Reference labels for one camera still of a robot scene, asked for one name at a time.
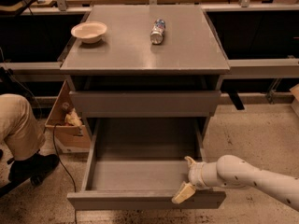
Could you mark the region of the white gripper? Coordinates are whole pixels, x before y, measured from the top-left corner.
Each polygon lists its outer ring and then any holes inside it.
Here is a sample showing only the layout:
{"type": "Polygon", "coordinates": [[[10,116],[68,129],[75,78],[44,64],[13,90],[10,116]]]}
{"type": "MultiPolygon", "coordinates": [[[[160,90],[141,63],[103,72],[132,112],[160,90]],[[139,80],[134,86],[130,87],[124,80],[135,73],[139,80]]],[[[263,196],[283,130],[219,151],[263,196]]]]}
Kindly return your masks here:
{"type": "Polygon", "coordinates": [[[196,192],[196,188],[202,188],[204,186],[203,178],[201,176],[202,166],[201,162],[196,162],[192,157],[185,156],[184,160],[189,167],[188,178],[191,183],[183,182],[172,198],[172,203],[181,204],[191,198],[196,192]]]}

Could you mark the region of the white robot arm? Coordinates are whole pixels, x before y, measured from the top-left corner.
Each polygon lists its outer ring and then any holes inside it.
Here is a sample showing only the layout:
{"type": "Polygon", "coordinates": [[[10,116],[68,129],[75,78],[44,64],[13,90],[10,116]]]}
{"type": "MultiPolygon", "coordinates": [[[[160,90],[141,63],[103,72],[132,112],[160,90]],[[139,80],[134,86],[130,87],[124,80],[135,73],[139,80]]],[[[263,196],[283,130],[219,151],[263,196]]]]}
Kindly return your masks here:
{"type": "Polygon", "coordinates": [[[190,156],[185,160],[189,168],[188,182],[183,182],[172,198],[174,204],[185,202],[197,190],[249,186],[299,211],[298,177],[259,169],[233,155],[221,156],[215,162],[198,162],[190,156]]]}

